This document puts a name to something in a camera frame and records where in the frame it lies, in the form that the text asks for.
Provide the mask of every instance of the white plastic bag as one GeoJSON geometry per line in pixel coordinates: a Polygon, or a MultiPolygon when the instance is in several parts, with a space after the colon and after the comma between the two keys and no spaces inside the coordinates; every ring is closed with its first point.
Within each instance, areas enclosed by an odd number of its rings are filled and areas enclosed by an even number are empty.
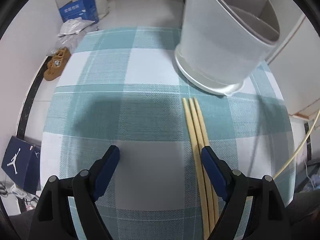
{"type": "Polygon", "coordinates": [[[58,36],[79,34],[83,29],[93,24],[94,21],[83,20],[81,17],[70,19],[64,22],[61,26],[58,36]]]}
{"type": "Polygon", "coordinates": [[[48,51],[47,56],[53,56],[58,49],[64,47],[67,47],[70,53],[73,54],[84,36],[89,32],[95,32],[97,30],[98,27],[94,24],[80,31],[79,34],[70,34],[59,37],[55,45],[48,51]]]}

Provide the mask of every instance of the chopsticks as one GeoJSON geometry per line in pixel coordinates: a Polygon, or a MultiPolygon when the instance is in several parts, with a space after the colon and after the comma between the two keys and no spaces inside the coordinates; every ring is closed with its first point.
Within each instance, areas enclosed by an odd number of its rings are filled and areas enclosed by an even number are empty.
{"type": "Polygon", "coordinates": [[[189,98],[191,112],[185,98],[182,99],[182,103],[185,111],[191,148],[196,166],[204,228],[204,239],[207,240],[219,219],[218,197],[211,185],[200,158],[202,148],[209,145],[209,139],[197,99],[194,98],[193,102],[193,100],[189,98]]]}
{"type": "Polygon", "coordinates": [[[191,143],[191,148],[193,152],[193,158],[195,160],[196,174],[197,174],[200,202],[201,202],[203,235],[204,235],[204,240],[206,240],[210,236],[210,228],[209,228],[208,205],[207,205],[207,196],[205,191],[204,174],[202,170],[202,163],[200,159],[200,152],[199,152],[198,141],[196,137],[196,131],[195,131],[192,117],[191,117],[190,109],[189,109],[187,100],[185,98],[182,99],[182,103],[183,103],[183,108],[186,116],[187,127],[189,131],[189,136],[190,136],[190,143],[191,143]]]}
{"type": "MultiPolygon", "coordinates": [[[[195,101],[195,105],[196,105],[196,110],[197,110],[197,114],[198,114],[198,118],[199,118],[199,122],[200,122],[203,141],[204,141],[204,146],[210,146],[207,130],[205,128],[204,119],[203,119],[203,115],[201,112],[201,108],[199,106],[198,100],[196,98],[193,98],[193,100],[195,101]]],[[[213,198],[214,224],[216,224],[219,219],[218,196],[217,196],[215,190],[213,189],[213,187],[211,187],[211,189],[212,189],[212,198],[213,198]]]]}

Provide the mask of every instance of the plaid tablecloth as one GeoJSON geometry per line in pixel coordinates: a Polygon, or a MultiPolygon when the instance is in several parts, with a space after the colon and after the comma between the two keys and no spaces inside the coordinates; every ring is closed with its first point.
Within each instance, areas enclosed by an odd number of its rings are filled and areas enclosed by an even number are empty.
{"type": "MultiPolygon", "coordinates": [[[[41,184],[76,175],[111,144],[120,162],[100,214],[113,239],[203,239],[193,155],[181,99],[197,97],[210,145],[232,169],[273,175],[293,153],[280,90],[266,63],[231,97],[196,88],[179,72],[180,30],[117,28],[89,33],[55,90],[41,147],[41,184]]],[[[284,203],[293,196],[295,167],[276,180],[284,203]]],[[[224,202],[220,200],[220,209],[224,202]]],[[[70,199],[79,239],[85,239],[70,199]]],[[[250,201],[237,236],[244,233],[250,201]]]]}

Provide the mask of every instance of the plastic bag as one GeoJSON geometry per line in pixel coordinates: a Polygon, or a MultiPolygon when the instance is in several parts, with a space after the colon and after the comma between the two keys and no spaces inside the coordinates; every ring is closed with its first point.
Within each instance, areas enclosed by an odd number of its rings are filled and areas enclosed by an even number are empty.
{"type": "Polygon", "coordinates": [[[96,1],[98,18],[99,20],[101,20],[103,17],[105,17],[109,13],[108,0],[95,0],[95,1],[96,1]]]}
{"type": "Polygon", "coordinates": [[[58,49],[62,49],[64,47],[67,47],[70,53],[73,54],[84,36],[89,32],[95,32],[97,30],[97,25],[91,25],[80,31],[79,34],[64,35],[59,37],[55,45],[48,51],[47,56],[53,56],[58,49]]]}
{"type": "Polygon", "coordinates": [[[309,182],[303,187],[302,192],[312,191],[320,188],[320,170],[310,177],[309,182]]]}
{"type": "Polygon", "coordinates": [[[58,36],[79,34],[83,29],[93,24],[94,21],[83,20],[81,17],[70,19],[64,22],[61,26],[58,36]]]}

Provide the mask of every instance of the blue cardboard box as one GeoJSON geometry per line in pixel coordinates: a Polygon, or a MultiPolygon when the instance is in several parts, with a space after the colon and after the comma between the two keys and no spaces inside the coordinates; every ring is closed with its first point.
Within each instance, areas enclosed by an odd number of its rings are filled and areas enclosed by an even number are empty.
{"type": "Polygon", "coordinates": [[[40,181],[40,149],[12,136],[1,168],[20,188],[35,194],[40,181]]]}
{"type": "Polygon", "coordinates": [[[99,21],[95,0],[77,0],[59,9],[63,22],[81,17],[83,20],[99,21]]]}

